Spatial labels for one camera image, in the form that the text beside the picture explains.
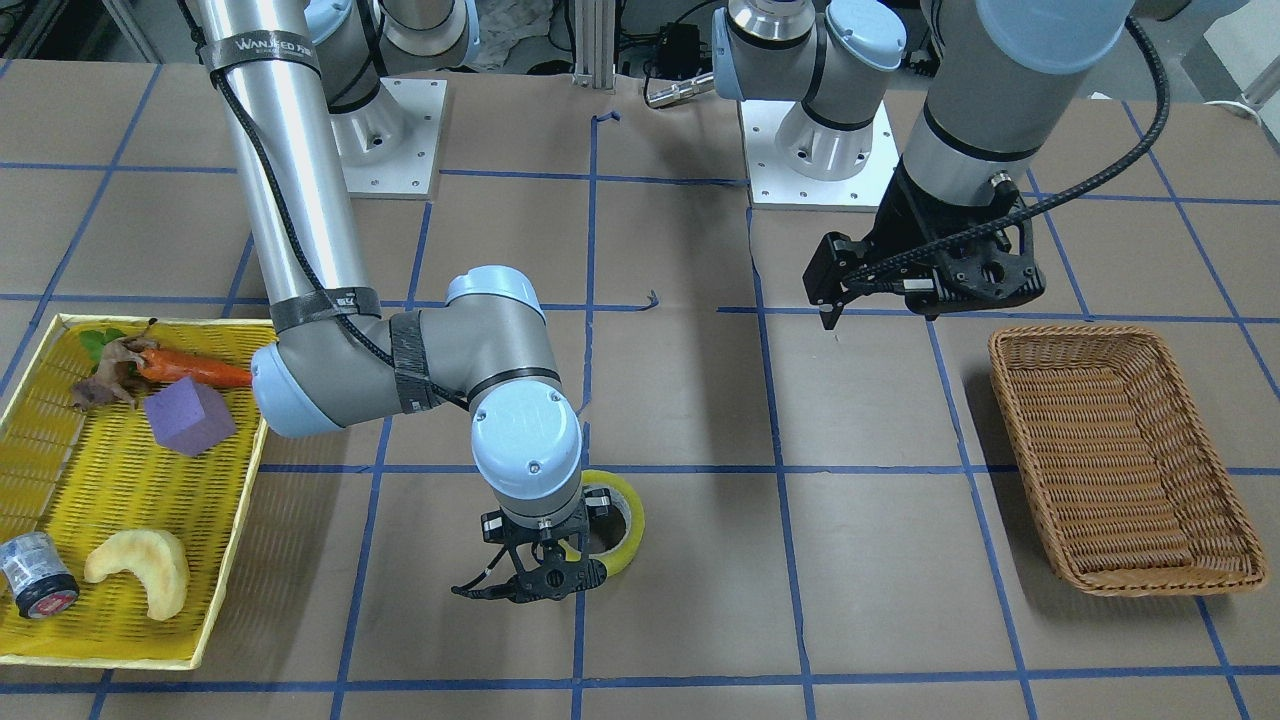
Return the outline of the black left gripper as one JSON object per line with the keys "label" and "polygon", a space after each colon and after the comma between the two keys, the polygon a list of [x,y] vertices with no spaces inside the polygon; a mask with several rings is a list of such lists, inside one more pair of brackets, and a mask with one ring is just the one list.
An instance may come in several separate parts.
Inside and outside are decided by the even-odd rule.
{"label": "black left gripper", "polygon": [[929,320],[945,313],[1015,307],[1041,297],[1044,277],[1036,263],[1028,219],[1014,227],[1016,243],[1001,229],[946,249],[927,247],[1024,209],[1009,173],[988,178],[984,187],[993,191],[984,206],[952,205],[928,195],[897,167],[872,231],[861,240],[826,233],[803,273],[808,301],[818,309],[823,329],[833,331],[852,300],[873,293],[901,295],[910,311]]}

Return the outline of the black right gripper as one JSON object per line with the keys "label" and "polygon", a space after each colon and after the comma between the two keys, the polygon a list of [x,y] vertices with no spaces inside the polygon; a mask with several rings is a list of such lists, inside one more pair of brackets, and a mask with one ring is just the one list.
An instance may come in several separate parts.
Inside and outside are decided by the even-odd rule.
{"label": "black right gripper", "polygon": [[[613,507],[609,496],[588,495],[563,521],[536,528],[515,523],[503,510],[483,514],[483,539],[500,548],[476,578],[463,585],[453,585],[451,592],[471,600],[527,603],[561,601],[568,594],[598,588],[609,571],[600,559],[588,552],[585,544],[590,521],[604,518]],[[515,574],[507,582],[480,588],[477,584],[504,556],[512,560]]]}

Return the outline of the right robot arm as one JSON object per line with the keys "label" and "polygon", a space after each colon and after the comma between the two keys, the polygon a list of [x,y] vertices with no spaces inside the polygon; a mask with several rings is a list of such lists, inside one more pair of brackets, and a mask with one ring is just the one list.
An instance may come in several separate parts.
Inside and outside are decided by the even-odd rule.
{"label": "right robot arm", "polygon": [[471,1],[182,3],[221,97],[274,341],[251,360],[259,409],[279,436],[335,432],[453,405],[499,507],[485,542],[511,579],[454,588],[474,600],[562,600],[596,588],[590,525],[614,495],[581,466],[582,427],[529,278],[488,265],[457,275],[439,307],[396,311],[376,290],[360,196],[413,199],[435,178],[431,70],[479,46]]}

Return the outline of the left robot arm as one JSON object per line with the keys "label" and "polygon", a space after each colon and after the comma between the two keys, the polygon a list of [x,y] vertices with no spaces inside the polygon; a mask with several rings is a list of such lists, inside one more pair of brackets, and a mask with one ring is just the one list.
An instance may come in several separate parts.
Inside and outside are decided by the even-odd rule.
{"label": "left robot arm", "polygon": [[[803,270],[832,331],[870,296],[919,316],[1019,307],[1046,291],[1036,220],[1111,183],[1148,155],[1174,109],[1169,69],[1132,1],[923,1],[937,65],[864,236],[823,234]],[[1021,179],[1092,70],[1129,37],[1153,109],[1133,145],[1038,201]],[[716,91],[783,105],[776,146],[823,183],[876,156],[878,113],[910,55],[882,1],[727,1],[714,14]]]}

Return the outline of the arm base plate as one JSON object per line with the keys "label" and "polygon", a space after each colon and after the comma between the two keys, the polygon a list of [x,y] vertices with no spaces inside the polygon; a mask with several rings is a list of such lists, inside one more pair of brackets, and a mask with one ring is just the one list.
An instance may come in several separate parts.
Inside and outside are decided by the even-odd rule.
{"label": "arm base plate", "polygon": [[444,79],[385,78],[369,102],[330,115],[351,196],[433,196],[447,96]]}
{"label": "arm base plate", "polygon": [[899,163],[884,104],[855,131],[817,123],[800,102],[748,100],[739,106],[754,208],[877,210]]}

